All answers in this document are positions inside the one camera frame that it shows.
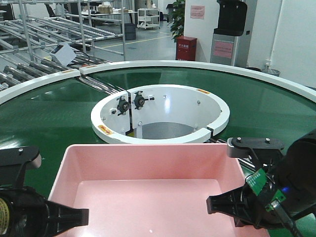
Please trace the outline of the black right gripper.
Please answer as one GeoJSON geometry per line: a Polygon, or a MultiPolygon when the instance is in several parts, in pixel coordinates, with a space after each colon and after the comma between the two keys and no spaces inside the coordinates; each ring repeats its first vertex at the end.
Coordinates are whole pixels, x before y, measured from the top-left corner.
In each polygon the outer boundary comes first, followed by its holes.
{"type": "Polygon", "coordinates": [[[276,188],[286,196],[273,202],[267,212],[249,188],[239,187],[206,199],[207,213],[221,213],[233,218],[235,226],[287,229],[295,221],[316,211],[316,132],[312,130],[296,140],[282,153],[284,143],[276,138],[241,137],[251,149],[252,162],[272,178],[276,188]]]}

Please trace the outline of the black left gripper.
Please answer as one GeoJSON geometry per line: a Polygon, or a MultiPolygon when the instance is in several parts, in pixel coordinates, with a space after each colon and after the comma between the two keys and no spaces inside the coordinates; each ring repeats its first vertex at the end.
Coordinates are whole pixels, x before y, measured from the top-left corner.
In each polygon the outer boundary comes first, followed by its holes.
{"type": "MultiPolygon", "coordinates": [[[[40,166],[41,155],[37,146],[1,149],[0,185],[22,188],[26,170],[40,166]]],[[[89,209],[48,201],[32,188],[0,190],[2,237],[55,237],[88,223],[89,209]]]]}

